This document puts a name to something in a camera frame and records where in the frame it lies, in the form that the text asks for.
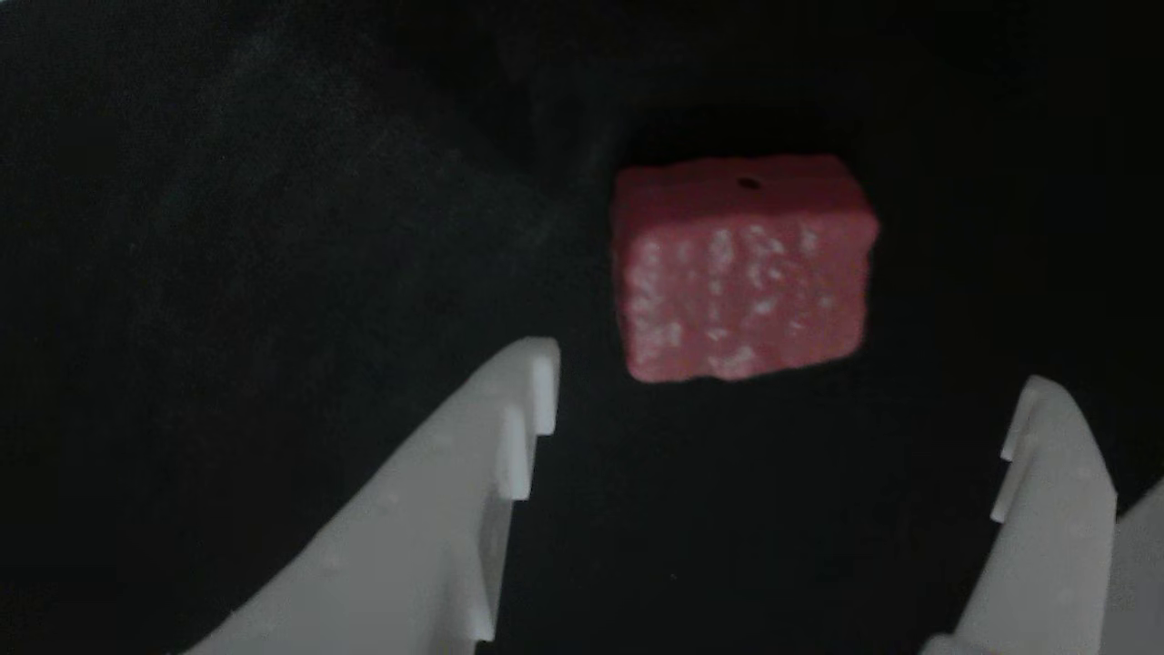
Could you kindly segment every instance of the red foam block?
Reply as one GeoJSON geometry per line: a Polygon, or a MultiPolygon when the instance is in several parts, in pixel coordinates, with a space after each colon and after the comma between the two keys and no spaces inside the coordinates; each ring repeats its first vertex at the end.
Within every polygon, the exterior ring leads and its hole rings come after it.
{"type": "Polygon", "coordinates": [[[611,213],[636,379],[738,380],[860,346],[878,222],[836,157],[630,168],[611,213]]]}

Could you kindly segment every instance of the black fabric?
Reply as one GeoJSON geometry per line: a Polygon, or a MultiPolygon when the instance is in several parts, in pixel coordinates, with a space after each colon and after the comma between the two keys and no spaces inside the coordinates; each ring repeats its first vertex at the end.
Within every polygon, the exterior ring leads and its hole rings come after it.
{"type": "Polygon", "coordinates": [[[478,652],[951,629],[1024,378],[1076,394],[1121,508],[1164,390],[1098,6],[939,5],[0,3],[0,650],[191,646],[526,335],[559,432],[478,652]],[[882,221],[860,355],[633,383],[617,168],[815,150],[882,221]]]}

